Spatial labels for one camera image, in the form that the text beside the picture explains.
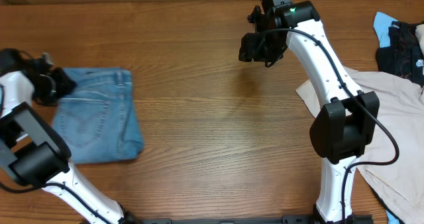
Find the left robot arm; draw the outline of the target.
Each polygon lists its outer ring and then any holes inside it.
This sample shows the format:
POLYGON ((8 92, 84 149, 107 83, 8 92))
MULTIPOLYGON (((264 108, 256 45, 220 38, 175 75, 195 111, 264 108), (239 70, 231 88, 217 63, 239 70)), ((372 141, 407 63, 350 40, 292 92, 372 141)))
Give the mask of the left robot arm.
POLYGON ((72 153, 54 129, 32 108, 55 105, 76 83, 47 53, 38 58, 16 48, 1 50, 1 169, 19 190, 44 190, 82 215, 87 223, 140 223, 121 204, 93 186, 70 160, 72 153))

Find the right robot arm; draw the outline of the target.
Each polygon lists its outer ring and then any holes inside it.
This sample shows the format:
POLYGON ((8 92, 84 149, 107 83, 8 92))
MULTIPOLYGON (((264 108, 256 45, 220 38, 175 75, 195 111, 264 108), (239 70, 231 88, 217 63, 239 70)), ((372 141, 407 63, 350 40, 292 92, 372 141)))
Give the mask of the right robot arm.
POLYGON ((335 54, 310 1, 261 0, 248 22, 254 32, 241 39, 239 60, 273 66, 291 50, 300 61, 319 102, 309 129, 313 149, 321 157, 321 187, 309 223, 373 223, 371 215, 355 215, 351 207, 356 167, 376 126, 379 99, 364 92, 335 54))

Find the light blue denim jeans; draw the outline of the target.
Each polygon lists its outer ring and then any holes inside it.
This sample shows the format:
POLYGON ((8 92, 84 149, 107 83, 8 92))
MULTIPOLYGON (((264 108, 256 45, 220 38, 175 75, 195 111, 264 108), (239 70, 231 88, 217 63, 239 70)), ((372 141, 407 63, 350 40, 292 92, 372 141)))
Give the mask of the light blue denim jeans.
POLYGON ((61 98, 52 123, 75 164, 136 159, 144 148, 133 101, 131 72, 122 68, 66 68, 76 82, 61 98))

